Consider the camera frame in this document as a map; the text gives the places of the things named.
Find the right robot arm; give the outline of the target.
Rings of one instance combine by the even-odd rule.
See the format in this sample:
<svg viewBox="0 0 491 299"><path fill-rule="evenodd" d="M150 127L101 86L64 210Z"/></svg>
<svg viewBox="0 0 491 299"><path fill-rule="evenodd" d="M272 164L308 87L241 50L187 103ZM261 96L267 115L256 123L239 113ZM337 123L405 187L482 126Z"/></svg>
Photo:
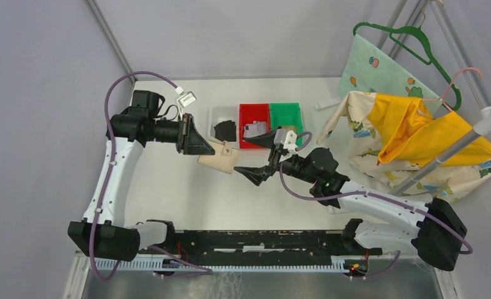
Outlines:
<svg viewBox="0 0 491 299"><path fill-rule="evenodd" d="M365 187L337 172L338 162L330 149L316 147L306 156L291 130L277 128L247 138L247 142L270 150L262 167L236 166L234 170L259 186L279 175L290 195L319 202L336 209L360 212L379 219L379 224L362 219L348 222L341 236L341 247L348 254L362 249L415 253L422 261L443 271L453 271L460 255L470 255L467 229L451 205L429 194L393 196Z"/></svg>

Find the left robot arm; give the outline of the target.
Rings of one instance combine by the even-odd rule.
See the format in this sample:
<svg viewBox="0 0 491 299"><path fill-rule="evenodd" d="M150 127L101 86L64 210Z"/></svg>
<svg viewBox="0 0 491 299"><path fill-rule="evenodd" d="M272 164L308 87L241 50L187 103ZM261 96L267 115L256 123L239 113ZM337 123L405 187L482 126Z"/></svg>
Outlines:
<svg viewBox="0 0 491 299"><path fill-rule="evenodd" d="M150 245L162 254L176 248L172 222L149 220L129 227L124 218L134 170L148 142L173 144L184 155L215 154L197 131L193 116L183 112L196 96L181 88L176 92L180 111L176 120L158 117L164 97L147 90L135 90L130 106L110 118L113 131L106 133L98 185L82 219L68 226L68 236L86 256L130 262Z"/></svg>

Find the beige card holder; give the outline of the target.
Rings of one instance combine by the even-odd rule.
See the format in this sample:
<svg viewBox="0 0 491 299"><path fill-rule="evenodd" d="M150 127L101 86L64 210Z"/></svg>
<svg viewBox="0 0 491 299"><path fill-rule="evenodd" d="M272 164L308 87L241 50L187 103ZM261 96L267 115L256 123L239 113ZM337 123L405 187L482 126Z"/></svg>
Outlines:
<svg viewBox="0 0 491 299"><path fill-rule="evenodd" d="M199 156L197 163L222 173L232 174L240 150L234 148L229 141L220 141L214 137L210 137L208 143L215 150L215 154Z"/></svg>

